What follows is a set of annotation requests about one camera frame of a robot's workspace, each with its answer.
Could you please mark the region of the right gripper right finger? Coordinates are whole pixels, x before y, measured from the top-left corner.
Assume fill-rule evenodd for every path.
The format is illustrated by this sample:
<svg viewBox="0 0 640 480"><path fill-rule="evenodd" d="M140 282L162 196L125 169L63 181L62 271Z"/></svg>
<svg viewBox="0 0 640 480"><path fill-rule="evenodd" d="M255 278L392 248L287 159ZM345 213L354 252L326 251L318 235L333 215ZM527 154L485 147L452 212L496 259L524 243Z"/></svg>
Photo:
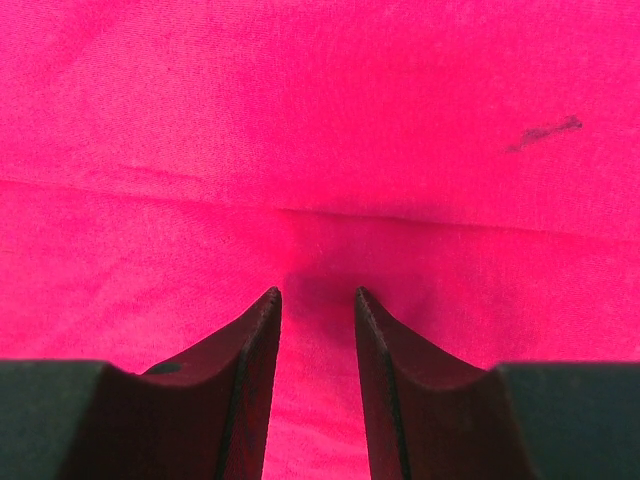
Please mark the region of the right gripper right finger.
<svg viewBox="0 0 640 480"><path fill-rule="evenodd" d="M482 370L394 318L366 289L355 334L375 479L635 479L639 367Z"/></svg>

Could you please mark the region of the magenta t shirt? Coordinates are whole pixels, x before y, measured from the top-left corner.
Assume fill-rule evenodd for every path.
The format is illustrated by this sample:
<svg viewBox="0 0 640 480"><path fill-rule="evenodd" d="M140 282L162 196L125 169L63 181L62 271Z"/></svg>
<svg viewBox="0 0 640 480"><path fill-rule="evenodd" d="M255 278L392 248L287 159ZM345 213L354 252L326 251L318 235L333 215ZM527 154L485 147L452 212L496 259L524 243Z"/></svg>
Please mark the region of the magenta t shirt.
<svg viewBox="0 0 640 480"><path fill-rule="evenodd" d="M5 1L1 354L141 372L271 286L268 479L369 475L354 293L639 358L635 1Z"/></svg>

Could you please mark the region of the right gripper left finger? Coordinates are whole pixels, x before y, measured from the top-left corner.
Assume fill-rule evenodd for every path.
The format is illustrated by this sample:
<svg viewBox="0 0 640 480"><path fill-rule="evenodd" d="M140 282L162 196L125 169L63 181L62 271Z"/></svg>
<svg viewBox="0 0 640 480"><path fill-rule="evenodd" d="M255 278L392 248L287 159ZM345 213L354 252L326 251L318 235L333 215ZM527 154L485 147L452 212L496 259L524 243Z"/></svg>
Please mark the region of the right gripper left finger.
<svg viewBox="0 0 640 480"><path fill-rule="evenodd" d="M258 479L282 297L142 374L104 361L1 364L5 479Z"/></svg>

